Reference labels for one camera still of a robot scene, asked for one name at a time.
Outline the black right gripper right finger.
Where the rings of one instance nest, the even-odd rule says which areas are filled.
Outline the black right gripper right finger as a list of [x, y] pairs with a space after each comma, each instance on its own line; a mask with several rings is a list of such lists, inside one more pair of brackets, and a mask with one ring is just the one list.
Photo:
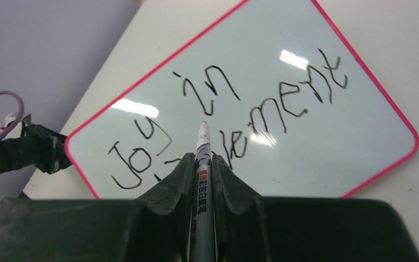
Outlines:
[[262, 196], [217, 154], [212, 176], [218, 261], [419, 261], [386, 202]]

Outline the black whiteboard marker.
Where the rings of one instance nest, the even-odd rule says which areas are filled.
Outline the black whiteboard marker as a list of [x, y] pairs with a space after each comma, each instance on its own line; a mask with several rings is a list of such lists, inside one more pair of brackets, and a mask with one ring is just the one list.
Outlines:
[[211, 159], [210, 129], [202, 122], [195, 154], [190, 261], [216, 261]]

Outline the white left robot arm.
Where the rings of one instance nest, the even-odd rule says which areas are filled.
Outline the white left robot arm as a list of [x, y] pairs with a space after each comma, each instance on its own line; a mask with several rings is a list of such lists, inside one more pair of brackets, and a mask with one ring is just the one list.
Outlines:
[[67, 137], [41, 125], [28, 125], [19, 138], [1, 139], [17, 124], [13, 121], [0, 133], [0, 174], [30, 165], [53, 174], [72, 165], [64, 150]]

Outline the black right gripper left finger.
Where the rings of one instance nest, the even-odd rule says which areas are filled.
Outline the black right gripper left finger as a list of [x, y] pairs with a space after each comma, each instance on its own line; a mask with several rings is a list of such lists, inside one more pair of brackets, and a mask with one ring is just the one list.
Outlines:
[[2, 200], [0, 261], [187, 261], [194, 157], [134, 200]]

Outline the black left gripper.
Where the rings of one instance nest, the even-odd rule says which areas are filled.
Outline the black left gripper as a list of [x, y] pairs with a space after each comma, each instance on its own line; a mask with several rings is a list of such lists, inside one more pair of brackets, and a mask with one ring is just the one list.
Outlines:
[[72, 165], [64, 148], [67, 136], [39, 124], [28, 126], [27, 135], [37, 142], [42, 153], [35, 165], [41, 172], [54, 174]]

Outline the red framed whiteboard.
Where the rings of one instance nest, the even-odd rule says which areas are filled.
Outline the red framed whiteboard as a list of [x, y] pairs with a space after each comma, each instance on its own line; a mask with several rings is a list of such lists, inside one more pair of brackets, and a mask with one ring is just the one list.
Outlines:
[[412, 157], [417, 132], [317, 1], [241, 1], [76, 128], [97, 198], [164, 179], [207, 122], [211, 152], [262, 195], [354, 194]]

